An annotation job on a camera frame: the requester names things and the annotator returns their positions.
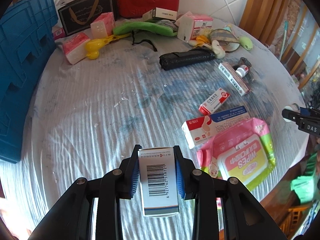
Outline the small white carton box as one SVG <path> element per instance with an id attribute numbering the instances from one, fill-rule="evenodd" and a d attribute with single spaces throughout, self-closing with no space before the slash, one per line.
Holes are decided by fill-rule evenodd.
<path id="1" fill-rule="evenodd" d="M 160 20 L 170 20 L 175 21 L 177 19 L 177 12 L 163 9 L 163 8 L 154 8 L 146 12 L 142 16 L 144 22 L 157 22 Z"/>

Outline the small magenta box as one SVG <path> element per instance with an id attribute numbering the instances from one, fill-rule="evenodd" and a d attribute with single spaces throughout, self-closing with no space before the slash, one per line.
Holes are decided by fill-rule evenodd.
<path id="1" fill-rule="evenodd" d="M 52 33 L 53 33 L 54 40 L 58 40 L 66 36 L 63 27 L 53 26 Z"/>

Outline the small white medicine bottle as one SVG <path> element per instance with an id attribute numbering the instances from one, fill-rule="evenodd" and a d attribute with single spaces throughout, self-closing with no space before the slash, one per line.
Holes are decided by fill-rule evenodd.
<path id="1" fill-rule="evenodd" d="M 241 77 L 245 77 L 249 72 L 249 67 L 247 67 L 246 65 L 240 65 L 237 69 L 236 69 L 236 73 Z"/>

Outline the long pink medicine box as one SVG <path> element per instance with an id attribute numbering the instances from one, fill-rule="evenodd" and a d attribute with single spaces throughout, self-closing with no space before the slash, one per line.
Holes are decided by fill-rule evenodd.
<path id="1" fill-rule="evenodd" d="M 242 77 L 233 69 L 233 67 L 229 63 L 220 63 L 218 69 L 236 89 L 240 96 L 244 96 L 250 92 L 249 87 L 245 84 Z"/>

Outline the green plush crocodile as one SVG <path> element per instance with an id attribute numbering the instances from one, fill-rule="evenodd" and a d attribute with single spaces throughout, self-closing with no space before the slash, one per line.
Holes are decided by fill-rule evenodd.
<path id="1" fill-rule="evenodd" d="M 174 32 L 170 27 L 151 22 L 125 22 L 112 29 L 114 35 L 124 35 L 138 30 L 149 31 L 167 37 L 174 37 L 177 35 L 177 32 Z"/>

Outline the white goose plush keychain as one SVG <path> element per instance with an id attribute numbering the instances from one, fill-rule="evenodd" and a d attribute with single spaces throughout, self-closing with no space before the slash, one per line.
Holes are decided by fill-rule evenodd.
<path id="1" fill-rule="evenodd" d="M 223 59 L 226 55 L 225 50 L 217 40 L 210 42 L 209 38 L 205 35 L 199 35 L 194 40 L 189 40 L 188 44 L 193 48 L 207 48 L 211 50 L 217 59 Z"/>

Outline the white barcode medicine box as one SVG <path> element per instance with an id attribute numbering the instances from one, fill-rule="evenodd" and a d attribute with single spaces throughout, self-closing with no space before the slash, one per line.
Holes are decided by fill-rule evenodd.
<path id="1" fill-rule="evenodd" d="M 172 147 L 138 151 L 143 215 L 169 217 L 179 213 L 176 166 Z"/>

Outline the foot patch box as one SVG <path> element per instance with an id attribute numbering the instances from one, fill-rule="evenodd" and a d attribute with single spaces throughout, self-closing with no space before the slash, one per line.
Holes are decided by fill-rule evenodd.
<path id="1" fill-rule="evenodd" d="M 234 124 L 249 119 L 250 115 L 244 106 L 231 108 L 210 115 L 187 120 L 182 125 L 182 131 L 188 147 L 193 149 L 202 145 Z"/>

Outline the camouflage fabric pouch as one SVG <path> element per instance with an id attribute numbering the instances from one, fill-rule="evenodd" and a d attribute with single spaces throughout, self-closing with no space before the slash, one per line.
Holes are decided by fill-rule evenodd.
<path id="1" fill-rule="evenodd" d="M 236 36 L 226 29 L 215 29 L 210 32 L 211 41 L 216 40 L 225 52 L 236 51 L 240 47 L 240 42 Z"/>

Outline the red white ointment box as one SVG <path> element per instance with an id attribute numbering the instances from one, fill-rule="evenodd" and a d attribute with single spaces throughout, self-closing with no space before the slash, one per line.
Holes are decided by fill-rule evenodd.
<path id="1" fill-rule="evenodd" d="M 212 114 L 217 111 L 229 97 L 230 94 L 227 91 L 219 88 L 200 104 L 199 112 L 203 115 Z"/>

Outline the blue plastic storage crate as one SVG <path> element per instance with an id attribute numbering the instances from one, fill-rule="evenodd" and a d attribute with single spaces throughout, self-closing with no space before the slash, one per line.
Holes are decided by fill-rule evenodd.
<path id="1" fill-rule="evenodd" d="M 1 18 L 1 159 L 21 159 L 29 103 L 55 50 L 54 0 L 21 0 Z"/>

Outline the yellow duck clip toy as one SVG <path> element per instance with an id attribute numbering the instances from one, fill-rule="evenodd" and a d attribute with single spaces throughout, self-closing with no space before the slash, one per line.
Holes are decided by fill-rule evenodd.
<path id="1" fill-rule="evenodd" d="M 101 48 L 113 41 L 129 37 L 130 35 L 130 33 L 124 35 L 111 35 L 107 38 L 97 38 L 90 40 L 85 45 L 86 57 L 90 60 L 95 60 L 99 57 Z"/>

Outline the black garbage bag roll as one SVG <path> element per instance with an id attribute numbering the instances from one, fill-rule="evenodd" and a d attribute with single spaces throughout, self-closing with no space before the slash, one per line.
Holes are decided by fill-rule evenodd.
<path id="1" fill-rule="evenodd" d="M 159 57 L 159 64 L 165 71 L 206 62 L 216 58 L 214 52 L 208 48 L 196 47 L 185 52 L 173 52 Z"/>

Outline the green round plush toy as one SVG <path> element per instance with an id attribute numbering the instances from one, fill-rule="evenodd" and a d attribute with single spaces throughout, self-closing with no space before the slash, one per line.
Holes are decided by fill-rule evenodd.
<path id="1" fill-rule="evenodd" d="M 247 51 L 251 51 L 253 49 L 253 43 L 250 38 L 246 36 L 240 36 L 239 37 L 239 44 Z"/>

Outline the pink wet wipes pack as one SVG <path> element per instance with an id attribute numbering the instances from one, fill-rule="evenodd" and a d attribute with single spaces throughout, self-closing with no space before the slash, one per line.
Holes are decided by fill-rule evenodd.
<path id="1" fill-rule="evenodd" d="M 211 177 L 238 178 L 252 191 L 276 167 L 268 124 L 258 118 L 238 122 L 205 143 L 197 160 Z"/>

